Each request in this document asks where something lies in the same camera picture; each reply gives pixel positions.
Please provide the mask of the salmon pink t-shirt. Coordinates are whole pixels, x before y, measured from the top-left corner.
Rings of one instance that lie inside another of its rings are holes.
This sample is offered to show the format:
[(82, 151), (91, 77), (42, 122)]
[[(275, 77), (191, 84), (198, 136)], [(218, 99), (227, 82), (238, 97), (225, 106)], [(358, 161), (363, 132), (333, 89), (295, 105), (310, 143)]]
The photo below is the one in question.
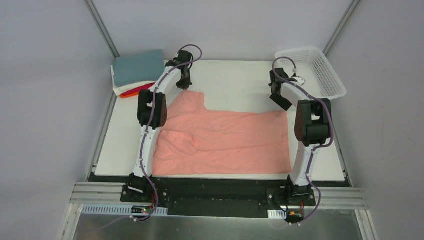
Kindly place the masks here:
[(288, 174), (285, 111), (209, 110), (201, 92), (184, 91), (168, 107), (156, 143), (156, 176)]

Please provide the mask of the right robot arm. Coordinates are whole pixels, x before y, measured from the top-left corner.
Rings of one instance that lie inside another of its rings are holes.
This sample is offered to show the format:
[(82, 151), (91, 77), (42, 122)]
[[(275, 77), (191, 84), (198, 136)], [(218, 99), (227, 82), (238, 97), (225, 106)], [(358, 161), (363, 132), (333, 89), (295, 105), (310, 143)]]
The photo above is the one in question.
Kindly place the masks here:
[(298, 141), (294, 167), (276, 202), (314, 206), (316, 186), (312, 182), (312, 172), (315, 161), (319, 151), (334, 141), (331, 101), (307, 93), (283, 68), (274, 68), (269, 75), (270, 99), (285, 111), (291, 107), (296, 109), (294, 135)]

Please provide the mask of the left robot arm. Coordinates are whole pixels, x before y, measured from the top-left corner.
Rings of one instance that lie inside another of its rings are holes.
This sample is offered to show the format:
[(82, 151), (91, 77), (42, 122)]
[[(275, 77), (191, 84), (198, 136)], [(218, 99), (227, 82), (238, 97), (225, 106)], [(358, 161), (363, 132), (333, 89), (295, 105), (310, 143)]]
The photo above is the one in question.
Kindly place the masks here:
[(138, 94), (137, 120), (141, 128), (138, 159), (127, 182), (122, 187), (122, 202), (146, 203), (157, 197), (152, 182), (153, 158), (158, 137), (167, 118), (167, 94), (177, 87), (187, 90), (191, 83), (190, 67), (195, 58), (186, 50), (179, 50), (165, 64), (164, 73), (148, 90)]

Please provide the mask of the folded blue-grey t-shirt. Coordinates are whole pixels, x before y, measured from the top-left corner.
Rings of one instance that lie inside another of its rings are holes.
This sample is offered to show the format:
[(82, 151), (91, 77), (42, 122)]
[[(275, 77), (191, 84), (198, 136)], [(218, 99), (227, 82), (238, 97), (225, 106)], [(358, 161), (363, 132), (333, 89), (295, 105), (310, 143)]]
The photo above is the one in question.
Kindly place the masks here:
[(161, 49), (117, 57), (112, 65), (116, 87), (141, 82), (157, 81), (165, 70), (164, 54)]

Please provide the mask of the folded magenta t-shirt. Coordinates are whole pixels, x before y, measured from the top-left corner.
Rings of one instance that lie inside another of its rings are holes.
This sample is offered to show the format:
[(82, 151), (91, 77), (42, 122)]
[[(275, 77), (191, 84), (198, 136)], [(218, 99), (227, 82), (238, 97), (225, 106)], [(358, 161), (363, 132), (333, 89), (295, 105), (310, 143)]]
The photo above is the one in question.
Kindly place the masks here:
[(139, 86), (139, 87), (136, 87), (136, 88), (134, 88), (134, 89), (131, 89), (131, 90), (129, 90), (129, 91), (127, 91), (127, 92), (125, 92), (124, 94), (125, 95), (132, 95), (132, 94), (135, 94), (135, 93), (139, 93), (141, 90), (148, 90), (149, 88), (151, 88), (153, 85), (154, 85), (155, 83), (149, 83), (149, 84), (146, 84), (146, 85), (143, 85), (143, 86)]

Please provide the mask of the white plastic basket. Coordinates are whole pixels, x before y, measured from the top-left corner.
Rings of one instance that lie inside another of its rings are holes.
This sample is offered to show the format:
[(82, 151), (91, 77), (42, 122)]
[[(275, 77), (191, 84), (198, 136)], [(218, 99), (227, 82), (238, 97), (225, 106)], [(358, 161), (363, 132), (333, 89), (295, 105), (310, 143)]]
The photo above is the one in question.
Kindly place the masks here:
[(281, 50), (274, 57), (288, 57), (296, 64), (298, 75), (306, 80), (303, 89), (317, 98), (329, 100), (344, 97), (347, 90), (324, 53), (307, 46)]

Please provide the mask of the folded orange t-shirt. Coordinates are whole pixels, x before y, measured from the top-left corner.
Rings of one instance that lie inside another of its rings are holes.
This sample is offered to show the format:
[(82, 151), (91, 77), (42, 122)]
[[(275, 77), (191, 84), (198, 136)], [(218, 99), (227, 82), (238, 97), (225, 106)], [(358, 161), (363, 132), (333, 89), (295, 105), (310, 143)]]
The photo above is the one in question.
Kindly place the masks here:
[(127, 91), (124, 92), (123, 94), (120, 95), (120, 98), (125, 99), (125, 98), (130, 98), (130, 97), (134, 97), (134, 96), (138, 96), (140, 93), (139, 89), (135, 89), (134, 91)]

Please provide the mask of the folded white t-shirt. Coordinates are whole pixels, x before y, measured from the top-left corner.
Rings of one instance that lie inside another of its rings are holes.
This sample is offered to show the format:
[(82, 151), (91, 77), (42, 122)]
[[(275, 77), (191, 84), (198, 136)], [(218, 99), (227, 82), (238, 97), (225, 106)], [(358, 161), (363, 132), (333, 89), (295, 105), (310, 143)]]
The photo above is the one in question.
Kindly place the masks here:
[(128, 85), (123, 85), (123, 86), (116, 86), (115, 85), (115, 83), (116, 83), (115, 72), (114, 72), (114, 67), (112, 65), (110, 66), (110, 70), (111, 70), (111, 77), (112, 77), (112, 89), (113, 89), (113, 92), (116, 96), (120, 96), (120, 95), (122, 95), (122, 94), (124, 94), (128, 91), (131, 91), (135, 88), (138, 88), (138, 87), (142, 87), (142, 86), (145, 86), (145, 85), (148, 85), (148, 84), (155, 84), (156, 83), (156, 81), (154, 80), (154, 81), (141, 81), (141, 82), (131, 83), (131, 84), (128, 84)]

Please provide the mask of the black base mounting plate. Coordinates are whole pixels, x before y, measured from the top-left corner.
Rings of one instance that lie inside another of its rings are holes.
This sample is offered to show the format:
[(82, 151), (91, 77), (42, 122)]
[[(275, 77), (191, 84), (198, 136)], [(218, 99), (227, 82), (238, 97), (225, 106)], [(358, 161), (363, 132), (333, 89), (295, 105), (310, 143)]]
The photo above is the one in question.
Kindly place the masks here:
[(132, 214), (171, 216), (266, 218), (269, 211), (288, 207), (299, 215), (315, 207), (318, 194), (310, 185), (289, 186), (286, 180), (211, 179), (130, 176), (95, 176), (89, 182), (117, 183), (119, 200), (134, 203)]

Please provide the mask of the aluminium corner post left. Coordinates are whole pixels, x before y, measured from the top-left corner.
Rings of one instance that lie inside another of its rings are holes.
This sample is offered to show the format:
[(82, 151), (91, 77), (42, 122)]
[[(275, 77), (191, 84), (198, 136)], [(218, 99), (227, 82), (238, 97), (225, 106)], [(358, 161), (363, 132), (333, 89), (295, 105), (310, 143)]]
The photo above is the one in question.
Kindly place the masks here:
[(109, 33), (106, 24), (104, 23), (102, 16), (93, 0), (83, 0), (84, 4), (86, 5), (91, 17), (93, 18), (93, 21), (97, 27), (97, 29), (100, 32), (100, 35), (102, 36), (107, 48), (109, 49), (110, 53), (114, 58), (120, 57), (120, 53), (118, 51), (118, 48), (116, 47), (111, 34)]

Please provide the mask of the aluminium corner post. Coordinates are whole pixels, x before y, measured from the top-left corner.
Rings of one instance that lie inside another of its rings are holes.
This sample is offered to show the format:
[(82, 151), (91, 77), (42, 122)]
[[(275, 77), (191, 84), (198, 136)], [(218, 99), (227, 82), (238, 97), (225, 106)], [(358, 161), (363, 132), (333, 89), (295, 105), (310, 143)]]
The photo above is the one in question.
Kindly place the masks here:
[(83, 0), (84, 4), (86, 5), (91, 17), (93, 18), (93, 21), (97, 27), (97, 29), (100, 32), (100, 35), (102, 36), (107, 48), (109, 49), (110, 53), (114, 58), (120, 57), (120, 53), (118, 51), (118, 48), (116, 47), (111, 34), (109, 33), (106, 24), (104, 23), (102, 16), (93, 0)]
[(360, 5), (361, 2), (361, 0), (351, 0), (349, 2), (347, 9), (345, 10), (344, 14), (342, 15), (340, 21), (338, 22), (336, 28), (334, 29), (331, 37), (329, 38), (327, 44), (323, 49), (323, 53), (325, 56), (328, 56), (330, 54), (336, 42), (342, 35), (343, 30), (345, 29), (346, 25), (350, 21), (351, 17), (355, 13), (357, 7)]

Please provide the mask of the right white slotted duct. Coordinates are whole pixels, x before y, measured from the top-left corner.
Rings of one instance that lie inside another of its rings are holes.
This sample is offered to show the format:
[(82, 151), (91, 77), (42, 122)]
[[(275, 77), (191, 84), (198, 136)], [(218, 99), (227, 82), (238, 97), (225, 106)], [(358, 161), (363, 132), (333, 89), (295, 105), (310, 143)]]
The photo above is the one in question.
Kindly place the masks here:
[(287, 212), (283, 210), (268, 210), (267, 215), (269, 219), (286, 220)]

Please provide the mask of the white slotted duct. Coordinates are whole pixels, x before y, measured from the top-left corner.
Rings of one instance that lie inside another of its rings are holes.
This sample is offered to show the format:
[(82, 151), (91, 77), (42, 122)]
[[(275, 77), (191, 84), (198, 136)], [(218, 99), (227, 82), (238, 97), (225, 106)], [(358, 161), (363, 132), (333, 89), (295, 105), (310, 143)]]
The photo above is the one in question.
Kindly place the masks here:
[(283, 210), (268, 210), (267, 215), (269, 219), (286, 220), (287, 212)]
[(158, 207), (154, 210), (150, 205), (128, 204), (84, 204), (81, 210), (86, 215), (115, 215), (115, 216), (167, 216), (168, 209)]

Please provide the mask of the aluminium corner post right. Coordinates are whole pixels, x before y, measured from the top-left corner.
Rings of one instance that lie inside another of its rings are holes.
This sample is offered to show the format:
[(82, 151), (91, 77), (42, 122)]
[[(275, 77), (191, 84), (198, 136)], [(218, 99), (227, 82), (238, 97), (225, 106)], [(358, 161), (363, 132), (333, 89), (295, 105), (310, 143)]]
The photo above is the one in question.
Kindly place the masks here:
[(346, 25), (350, 21), (351, 17), (355, 13), (357, 7), (360, 5), (361, 2), (361, 0), (351, 0), (349, 2), (347, 9), (345, 10), (344, 14), (342, 15), (340, 21), (338, 22), (336, 28), (334, 29), (331, 37), (329, 38), (327, 44), (323, 49), (323, 53), (325, 56), (328, 56), (330, 54), (336, 42), (342, 35), (343, 30), (345, 29)]

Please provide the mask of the left white slotted duct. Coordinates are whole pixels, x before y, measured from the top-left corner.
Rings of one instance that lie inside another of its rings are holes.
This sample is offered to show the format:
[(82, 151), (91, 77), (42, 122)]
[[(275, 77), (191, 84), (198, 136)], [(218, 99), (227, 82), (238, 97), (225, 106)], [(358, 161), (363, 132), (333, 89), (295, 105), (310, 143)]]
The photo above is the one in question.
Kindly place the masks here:
[(167, 216), (168, 209), (158, 207), (154, 210), (150, 205), (128, 204), (84, 204), (81, 210), (86, 215), (115, 215), (115, 216)]

